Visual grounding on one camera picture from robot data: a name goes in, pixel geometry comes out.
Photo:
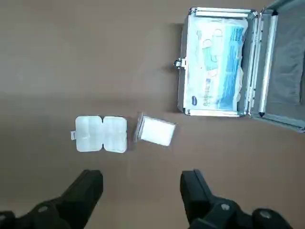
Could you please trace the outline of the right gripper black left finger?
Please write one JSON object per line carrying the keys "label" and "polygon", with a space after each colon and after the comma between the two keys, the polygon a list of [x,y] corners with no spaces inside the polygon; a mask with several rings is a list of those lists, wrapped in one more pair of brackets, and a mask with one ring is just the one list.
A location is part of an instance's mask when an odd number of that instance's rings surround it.
{"label": "right gripper black left finger", "polygon": [[83,229],[103,193],[99,170],[84,170],[57,197],[36,205],[17,217],[12,211],[0,212],[2,229]]}

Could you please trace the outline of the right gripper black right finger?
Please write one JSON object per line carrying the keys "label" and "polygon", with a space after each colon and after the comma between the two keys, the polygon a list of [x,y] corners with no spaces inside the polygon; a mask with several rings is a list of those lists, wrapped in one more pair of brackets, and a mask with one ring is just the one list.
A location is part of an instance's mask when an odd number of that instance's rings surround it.
{"label": "right gripper black right finger", "polygon": [[183,171],[180,193],[190,229],[290,229],[276,211],[257,208],[247,214],[230,200],[215,196],[198,169]]}

